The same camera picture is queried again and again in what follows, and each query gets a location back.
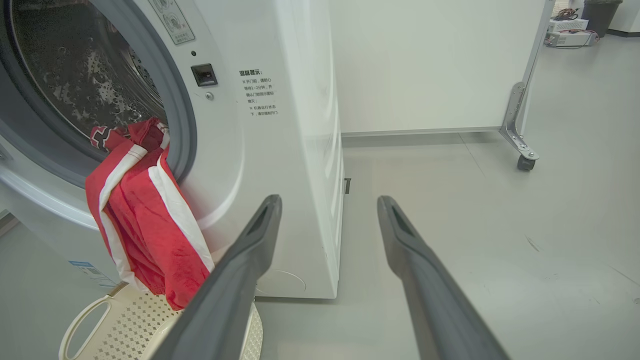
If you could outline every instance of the basket handle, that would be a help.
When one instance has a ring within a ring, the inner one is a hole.
[[[112,298],[109,295],[105,295],[104,297],[89,304],[84,310],[82,310],[76,316],[74,321],[72,321],[71,324],[69,325],[69,328],[65,332],[64,337],[62,337],[62,342],[60,343],[60,350],[58,351],[59,360],[74,360],[74,359],[77,359],[78,356],[80,356],[80,353],[82,353],[82,350],[84,350],[86,345],[89,343],[89,340],[91,340],[91,338],[93,337],[93,334],[95,334],[96,330],[98,330],[98,327],[100,327],[100,324],[102,324],[102,321],[109,313],[109,310],[111,310],[111,300]],[[80,326],[84,318],[87,317],[87,315],[89,315],[93,310],[95,310],[98,306],[102,304],[107,304],[108,306],[107,306],[107,310],[104,312],[104,314],[100,318],[100,321],[98,321],[98,324],[96,324],[93,330],[91,330],[91,334],[87,336],[86,340],[84,341],[80,349],[78,349],[76,354],[73,355],[73,357],[67,357],[67,350],[69,348],[69,343],[71,342],[71,339],[74,337],[74,334],[76,333],[77,328]]]

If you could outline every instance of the metal stand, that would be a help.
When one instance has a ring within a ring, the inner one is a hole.
[[[504,122],[500,128],[500,134],[502,134],[507,141],[513,145],[518,151],[520,151],[520,159],[518,160],[518,168],[520,170],[529,171],[533,169],[536,164],[536,160],[540,159],[538,154],[533,151],[527,143],[524,142],[522,135],[518,133],[516,126],[516,120],[518,119],[518,112],[522,108],[522,100],[525,94],[525,83],[519,82],[513,85],[511,89],[511,96],[509,97],[509,104],[507,106],[507,112],[504,114]]]
[[[504,115],[504,122],[500,128],[500,134],[502,134],[507,141],[513,145],[513,147],[518,149],[520,154],[522,154],[520,155],[520,159],[518,159],[518,168],[525,171],[533,169],[533,166],[536,164],[536,160],[540,159],[540,157],[527,145],[527,143],[524,142],[522,135],[518,132],[516,122],[518,120],[520,109],[525,106],[525,96],[528,92],[527,86],[531,83],[533,71],[538,59],[538,53],[540,52],[540,49],[542,49],[543,41],[549,26],[549,19],[551,19],[556,0],[544,0],[544,2],[545,7],[542,10],[542,18],[538,24],[538,33],[533,43],[533,49],[529,56],[529,62],[525,69],[524,77],[521,82],[513,85],[513,88],[511,89],[509,105],[507,106],[507,112]]]

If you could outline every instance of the black trash can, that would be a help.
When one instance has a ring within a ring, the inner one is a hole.
[[[622,0],[585,0],[582,18],[589,21],[587,30],[593,30],[599,37],[604,37],[621,3]]]

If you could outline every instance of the white washing machine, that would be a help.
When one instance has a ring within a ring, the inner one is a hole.
[[[84,180],[95,125],[158,116],[214,260],[262,200],[284,212],[256,295],[335,298],[344,170],[325,0],[5,0],[0,179],[8,209],[109,288]]]

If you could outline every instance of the red garment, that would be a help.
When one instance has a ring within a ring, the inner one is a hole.
[[[95,127],[92,144],[110,151],[86,179],[86,197],[123,281],[166,294],[174,310],[213,269],[204,237],[166,163],[169,134],[157,118],[122,129]]]

